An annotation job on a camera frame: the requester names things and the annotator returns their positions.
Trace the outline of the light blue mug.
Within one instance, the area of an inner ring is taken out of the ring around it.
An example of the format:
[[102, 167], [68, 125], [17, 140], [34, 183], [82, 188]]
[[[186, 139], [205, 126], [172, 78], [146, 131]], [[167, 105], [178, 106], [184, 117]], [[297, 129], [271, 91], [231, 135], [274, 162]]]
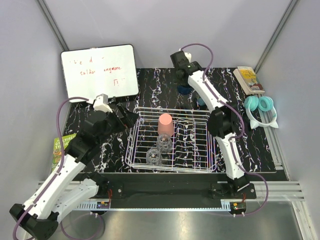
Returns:
[[199, 106], [205, 106], [205, 105], [206, 105], [206, 103], [204, 102], [204, 100], [203, 100], [199, 95], [196, 96], [196, 103], [197, 103]]

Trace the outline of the white whiteboard with red writing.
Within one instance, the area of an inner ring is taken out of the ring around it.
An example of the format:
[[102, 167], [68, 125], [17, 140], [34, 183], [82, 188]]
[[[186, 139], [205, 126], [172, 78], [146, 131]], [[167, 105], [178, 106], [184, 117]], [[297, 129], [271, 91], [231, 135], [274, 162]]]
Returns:
[[60, 54], [69, 98], [95, 99], [139, 93], [134, 47], [131, 44], [64, 51]]

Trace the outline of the pink plastic cup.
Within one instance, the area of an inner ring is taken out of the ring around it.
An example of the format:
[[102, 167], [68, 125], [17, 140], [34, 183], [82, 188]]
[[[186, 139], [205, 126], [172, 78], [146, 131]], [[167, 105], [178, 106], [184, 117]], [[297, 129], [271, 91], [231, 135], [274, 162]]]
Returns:
[[160, 115], [158, 118], [157, 132], [159, 135], [166, 134], [169, 137], [174, 135], [174, 123], [170, 114], [164, 113]]

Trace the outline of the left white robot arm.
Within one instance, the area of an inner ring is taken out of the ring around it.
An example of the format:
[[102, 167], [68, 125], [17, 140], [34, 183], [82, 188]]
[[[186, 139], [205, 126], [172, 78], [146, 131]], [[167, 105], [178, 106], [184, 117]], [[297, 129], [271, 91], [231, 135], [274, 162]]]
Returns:
[[61, 160], [41, 187], [23, 204], [15, 203], [9, 213], [35, 240], [49, 239], [59, 223], [81, 202], [111, 195], [108, 179], [97, 172], [87, 174], [80, 185], [64, 193], [70, 182], [98, 154], [111, 135], [132, 128], [139, 118], [121, 103], [116, 105], [121, 117], [106, 104], [94, 107], [76, 136], [61, 152]]

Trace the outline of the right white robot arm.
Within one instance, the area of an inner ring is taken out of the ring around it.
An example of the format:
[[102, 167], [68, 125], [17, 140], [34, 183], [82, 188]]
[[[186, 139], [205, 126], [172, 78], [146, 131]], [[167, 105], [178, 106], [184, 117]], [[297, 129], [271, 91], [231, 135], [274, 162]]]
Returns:
[[200, 64], [191, 62], [191, 54], [180, 50], [170, 55], [170, 59], [177, 78], [198, 93], [210, 112], [207, 130], [217, 140], [224, 159], [228, 195], [239, 198], [250, 184], [236, 144], [239, 113], [233, 111], [230, 103], [214, 88]]

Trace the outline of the clear glass cup front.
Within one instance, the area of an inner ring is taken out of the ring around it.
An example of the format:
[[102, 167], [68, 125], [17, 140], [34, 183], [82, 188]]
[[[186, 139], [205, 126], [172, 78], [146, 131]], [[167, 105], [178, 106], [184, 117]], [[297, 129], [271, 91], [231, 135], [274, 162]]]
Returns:
[[146, 152], [146, 164], [148, 166], [161, 166], [162, 161], [162, 155], [158, 149], [151, 148]]

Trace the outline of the green treehouse book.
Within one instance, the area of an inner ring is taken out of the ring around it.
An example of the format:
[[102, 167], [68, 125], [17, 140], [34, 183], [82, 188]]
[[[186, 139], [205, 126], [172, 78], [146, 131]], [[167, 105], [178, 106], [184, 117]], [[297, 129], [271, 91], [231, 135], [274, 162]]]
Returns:
[[[66, 149], [66, 147], [69, 145], [70, 141], [76, 137], [76, 133], [65, 135], [62, 137], [62, 143], [63, 148]], [[61, 150], [61, 143], [60, 139], [57, 137], [53, 141], [53, 159], [52, 159], [52, 165], [51, 165], [51, 171], [53, 172], [57, 165], [60, 163], [62, 158], [62, 150]]]

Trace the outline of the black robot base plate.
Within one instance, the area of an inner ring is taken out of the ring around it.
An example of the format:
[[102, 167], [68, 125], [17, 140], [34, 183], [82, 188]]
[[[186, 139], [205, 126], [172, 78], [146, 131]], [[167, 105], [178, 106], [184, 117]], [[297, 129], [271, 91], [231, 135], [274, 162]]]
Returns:
[[258, 185], [270, 189], [285, 180], [284, 172], [248, 175], [249, 186], [231, 192], [224, 173], [101, 173], [112, 191], [113, 209], [213, 209], [222, 200], [257, 200]]

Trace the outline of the clear glass cup rear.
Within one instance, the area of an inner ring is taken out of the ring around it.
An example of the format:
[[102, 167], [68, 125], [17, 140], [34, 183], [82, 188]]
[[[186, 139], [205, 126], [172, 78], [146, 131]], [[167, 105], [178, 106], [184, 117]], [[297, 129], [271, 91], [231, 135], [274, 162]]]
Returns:
[[167, 134], [161, 134], [157, 137], [156, 147], [161, 154], [168, 154], [173, 149], [171, 137]]

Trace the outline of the yellow cover book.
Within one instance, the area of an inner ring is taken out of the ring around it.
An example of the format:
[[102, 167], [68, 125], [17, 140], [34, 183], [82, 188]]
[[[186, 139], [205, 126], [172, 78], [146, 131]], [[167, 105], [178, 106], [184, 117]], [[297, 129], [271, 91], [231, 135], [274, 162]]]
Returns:
[[233, 71], [233, 74], [247, 96], [254, 94], [262, 95], [265, 93], [252, 67], [238, 66]]

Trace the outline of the teal cat ear headphones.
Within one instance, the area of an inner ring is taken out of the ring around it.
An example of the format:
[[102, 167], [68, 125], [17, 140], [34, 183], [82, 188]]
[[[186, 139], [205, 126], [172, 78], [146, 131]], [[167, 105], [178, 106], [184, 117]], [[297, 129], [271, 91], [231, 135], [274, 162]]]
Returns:
[[[245, 113], [249, 119], [249, 124], [250, 124], [250, 128], [256, 129], [258, 127], [261, 128], [274, 128], [274, 129], [278, 129], [279, 125], [277, 122], [277, 111], [275, 109], [274, 106], [274, 101], [271, 97], [269, 96], [248, 96], [245, 101], [244, 101], [244, 107], [245, 107]], [[262, 113], [268, 113], [270, 112], [272, 115], [272, 119], [270, 122], [261, 122], [259, 120], [257, 120], [254, 115], [253, 112], [259, 110]]]

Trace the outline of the dark blue mug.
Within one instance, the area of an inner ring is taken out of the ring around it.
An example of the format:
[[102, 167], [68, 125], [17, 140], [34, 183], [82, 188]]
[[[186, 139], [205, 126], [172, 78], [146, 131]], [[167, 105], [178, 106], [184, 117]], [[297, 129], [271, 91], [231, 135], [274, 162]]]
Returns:
[[189, 95], [194, 91], [194, 89], [192, 87], [190, 87], [190, 86], [178, 85], [177, 86], [177, 91], [181, 95]]

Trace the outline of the clear glass cup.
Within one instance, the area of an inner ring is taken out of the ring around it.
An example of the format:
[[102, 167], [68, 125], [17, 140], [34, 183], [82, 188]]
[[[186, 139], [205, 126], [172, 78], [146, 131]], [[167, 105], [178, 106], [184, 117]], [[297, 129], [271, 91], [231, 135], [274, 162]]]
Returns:
[[162, 155], [158, 149], [151, 148], [146, 152], [146, 164], [148, 166], [161, 166], [162, 161]]
[[161, 134], [157, 137], [156, 147], [161, 154], [168, 154], [173, 149], [171, 137], [167, 134]]

